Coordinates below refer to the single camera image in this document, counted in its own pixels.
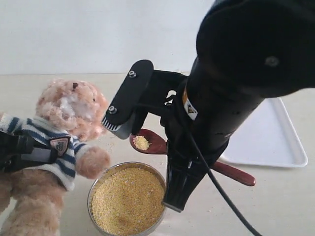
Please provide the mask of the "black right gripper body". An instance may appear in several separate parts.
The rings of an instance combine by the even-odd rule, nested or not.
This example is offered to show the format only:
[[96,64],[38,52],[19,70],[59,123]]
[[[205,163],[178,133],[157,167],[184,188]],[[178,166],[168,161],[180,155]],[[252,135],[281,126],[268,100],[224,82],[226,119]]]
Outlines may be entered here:
[[187,94],[188,77],[173,73],[165,78],[170,89],[176,91],[172,102],[166,103],[167,114],[160,123],[165,128],[167,140],[167,178],[168,181],[201,181],[211,166],[219,158],[219,144],[211,140],[210,120],[202,116],[197,105],[193,105],[192,96]]

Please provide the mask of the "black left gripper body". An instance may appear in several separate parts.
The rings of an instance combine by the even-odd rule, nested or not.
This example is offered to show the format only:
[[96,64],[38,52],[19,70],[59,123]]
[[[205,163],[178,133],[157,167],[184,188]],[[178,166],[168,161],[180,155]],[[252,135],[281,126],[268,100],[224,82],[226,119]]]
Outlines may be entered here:
[[0,171],[15,172],[30,167],[33,161],[26,160],[26,154],[33,151],[33,138],[25,134],[0,132]]

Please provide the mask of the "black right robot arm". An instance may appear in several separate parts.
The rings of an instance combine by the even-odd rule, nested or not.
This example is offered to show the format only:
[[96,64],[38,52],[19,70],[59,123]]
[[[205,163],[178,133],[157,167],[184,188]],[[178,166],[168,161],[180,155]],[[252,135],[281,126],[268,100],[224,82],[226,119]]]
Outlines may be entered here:
[[181,212],[264,99],[315,86],[315,3],[312,0],[218,0],[203,19],[197,57],[170,108],[147,89],[137,113],[162,118],[168,137],[163,204]]

